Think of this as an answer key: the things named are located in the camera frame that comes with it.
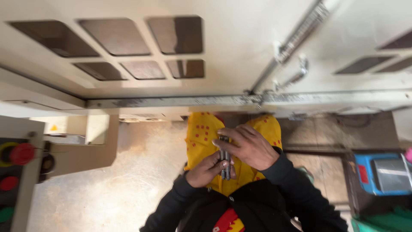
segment concrete floor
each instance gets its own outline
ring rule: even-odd
[[[391,114],[380,114],[367,122],[368,117],[342,122],[335,117],[279,120],[284,147],[398,147]],[[121,124],[118,154],[111,167],[36,185],[28,231],[137,231],[187,160],[185,136],[185,122]],[[315,176],[315,186],[331,202],[347,202],[339,160],[299,154],[289,158]],[[350,218],[348,213],[342,216]]]

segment blue container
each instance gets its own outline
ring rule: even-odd
[[[381,153],[381,154],[355,154],[356,169],[358,171],[358,177],[362,188],[373,195],[377,196],[399,196],[409,195],[410,191],[405,190],[393,190],[382,192],[376,186],[375,175],[372,170],[371,161],[374,159],[393,159],[399,158],[397,153]]]

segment left hand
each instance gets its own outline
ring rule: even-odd
[[[196,165],[192,170],[186,174],[186,180],[194,188],[205,187],[207,184],[212,182],[213,178],[221,171],[224,170],[228,165],[234,164],[233,160],[219,161],[220,154],[219,151],[211,154],[210,156],[204,158],[198,165]],[[236,171],[234,166],[230,169],[230,178],[236,179]]]

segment fingernail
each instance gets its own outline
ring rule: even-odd
[[[217,139],[213,139],[213,140],[212,140],[212,143],[213,143],[213,145],[219,147],[219,146],[215,143],[216,140],[217,140]]]

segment black jacket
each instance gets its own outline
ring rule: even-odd
[[[298,231],[290,216],[296,216],[305,232],[347,231],[340,213],[329,205],[309,179],[293,168],[282,150],[266,179],[249,183],[229,197],[206,188],[193,188],[182,176],[149,216],[141,232],[212,232],[221,215],[233,207],[246,232]]]

